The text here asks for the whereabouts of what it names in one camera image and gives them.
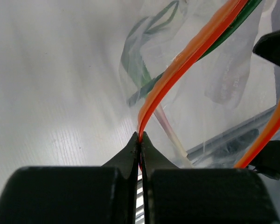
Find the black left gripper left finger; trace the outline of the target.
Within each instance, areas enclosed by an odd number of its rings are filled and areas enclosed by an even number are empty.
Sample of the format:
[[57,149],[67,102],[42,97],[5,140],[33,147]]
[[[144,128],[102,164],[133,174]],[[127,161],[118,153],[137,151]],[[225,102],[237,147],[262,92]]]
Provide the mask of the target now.
[[138,135],[108,162],[94,166],[26,166],[0,195],[0,224],[133,224]]

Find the clear orange-zipper zip bag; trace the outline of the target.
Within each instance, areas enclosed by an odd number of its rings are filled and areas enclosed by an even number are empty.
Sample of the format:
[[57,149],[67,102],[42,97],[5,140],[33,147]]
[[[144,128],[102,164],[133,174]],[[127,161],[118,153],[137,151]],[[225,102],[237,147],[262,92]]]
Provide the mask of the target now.
[[[139,0],[119,75],[134,116],[223,0]],[[280,101],[280,66],[253,53],[280,30],[280,0],[250,0],[156,107],[146,132],[182,168],[232,168]]]

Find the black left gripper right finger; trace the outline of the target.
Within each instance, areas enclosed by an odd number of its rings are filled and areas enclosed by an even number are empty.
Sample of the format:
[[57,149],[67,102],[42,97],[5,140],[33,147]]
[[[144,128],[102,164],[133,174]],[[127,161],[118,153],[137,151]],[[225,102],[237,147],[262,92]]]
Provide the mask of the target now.
[[140,143],[147,224],[279,224],[261,180],[248,169],[174,165],[146,133]]

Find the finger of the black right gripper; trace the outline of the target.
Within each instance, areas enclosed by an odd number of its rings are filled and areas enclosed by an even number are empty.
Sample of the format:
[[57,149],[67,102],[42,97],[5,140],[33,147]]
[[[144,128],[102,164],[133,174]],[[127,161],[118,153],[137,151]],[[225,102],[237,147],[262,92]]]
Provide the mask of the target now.
[[280,30],[263,35],[252,52],[280,67]]
[[249,163],[254,170],[264,176],[280,179],[280,140],[269,141],[265,147]]

